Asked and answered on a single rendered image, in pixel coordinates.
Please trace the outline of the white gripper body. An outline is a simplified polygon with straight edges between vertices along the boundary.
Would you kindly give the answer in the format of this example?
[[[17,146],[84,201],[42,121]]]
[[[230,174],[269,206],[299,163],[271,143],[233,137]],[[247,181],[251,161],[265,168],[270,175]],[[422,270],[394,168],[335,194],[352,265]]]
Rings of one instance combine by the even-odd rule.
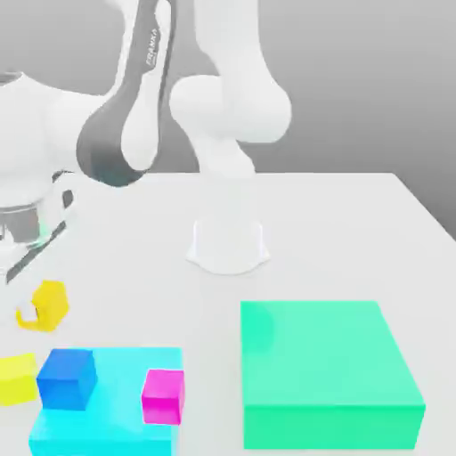
[[[9,284],[69,227],[72,212],[46,220],[38,212],[0,212],[0,286]]]

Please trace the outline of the small golden yellow cube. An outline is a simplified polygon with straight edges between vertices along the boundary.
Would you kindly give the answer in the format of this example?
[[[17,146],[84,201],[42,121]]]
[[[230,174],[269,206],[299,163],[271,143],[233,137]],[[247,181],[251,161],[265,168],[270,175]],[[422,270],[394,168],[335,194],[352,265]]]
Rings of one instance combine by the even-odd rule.
[[[43,280],[34,291],[31,299],[36,310],[36,319],[27,322],[21,311],[16,311],[16,320],[20,328],[41,332],[52,332],[69,311],[69,301],[62,281]]]

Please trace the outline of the small lemon yellow cube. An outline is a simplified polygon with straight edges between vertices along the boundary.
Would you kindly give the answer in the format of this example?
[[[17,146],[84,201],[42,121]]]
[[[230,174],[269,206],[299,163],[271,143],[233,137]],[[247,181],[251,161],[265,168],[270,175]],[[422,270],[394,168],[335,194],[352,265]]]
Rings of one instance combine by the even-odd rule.
[[[0,405],[35,401],[37,361],[33,353],[0,358]]]

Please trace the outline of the small blue cube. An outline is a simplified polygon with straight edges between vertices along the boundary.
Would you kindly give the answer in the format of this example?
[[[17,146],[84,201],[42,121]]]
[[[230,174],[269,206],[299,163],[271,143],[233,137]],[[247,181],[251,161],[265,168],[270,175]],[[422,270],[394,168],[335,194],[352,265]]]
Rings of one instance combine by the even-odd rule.
[[[37,375],[45,410],[84,411],[98,377],[92,350],[54,348]]]

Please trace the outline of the small magenta cube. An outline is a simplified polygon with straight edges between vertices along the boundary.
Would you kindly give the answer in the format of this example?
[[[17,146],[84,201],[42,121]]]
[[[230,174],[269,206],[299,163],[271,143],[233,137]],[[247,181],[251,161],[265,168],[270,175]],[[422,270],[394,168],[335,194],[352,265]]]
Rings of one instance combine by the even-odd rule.
[[[148,370],[141,402],[146,424],[179,426],[185,401],[183,370]]]

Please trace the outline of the large cyan box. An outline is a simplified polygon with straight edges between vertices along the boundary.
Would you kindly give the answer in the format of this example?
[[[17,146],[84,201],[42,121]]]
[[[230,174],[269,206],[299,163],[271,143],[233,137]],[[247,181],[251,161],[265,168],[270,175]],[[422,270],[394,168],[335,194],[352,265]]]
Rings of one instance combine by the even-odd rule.
[[[151,369],[179,370],[177,347],[94,347],[98,381],[83,411],[41,410],[28,438],[32,456],[177,456],[178,427],[143,422]]]

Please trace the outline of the large green box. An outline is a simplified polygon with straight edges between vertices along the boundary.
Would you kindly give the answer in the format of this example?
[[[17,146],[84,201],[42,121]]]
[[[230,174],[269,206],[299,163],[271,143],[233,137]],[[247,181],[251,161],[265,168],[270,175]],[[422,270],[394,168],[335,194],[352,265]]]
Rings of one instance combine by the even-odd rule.
[[[411,450],[426,404],[374,301],[240,305],[243,445]]]

